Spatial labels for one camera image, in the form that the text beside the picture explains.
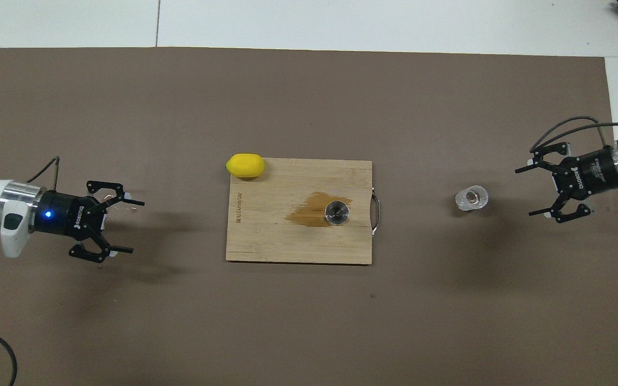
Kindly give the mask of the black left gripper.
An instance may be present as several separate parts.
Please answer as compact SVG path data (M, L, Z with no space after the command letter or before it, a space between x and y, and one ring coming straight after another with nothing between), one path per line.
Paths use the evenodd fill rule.
M90 196L66 195L47 190L42 193L34 214L35 232L66 236L89 236L89 230L100 234L100 212L86 213L98 205L110 207L125 203L129 207L144 207L144 201L136 200L125 191L122 183L88 182L86 188ZM103 236L98 239L76 241L69 256L95 263L103 263L110 257L132 254L132 247L110 244Z

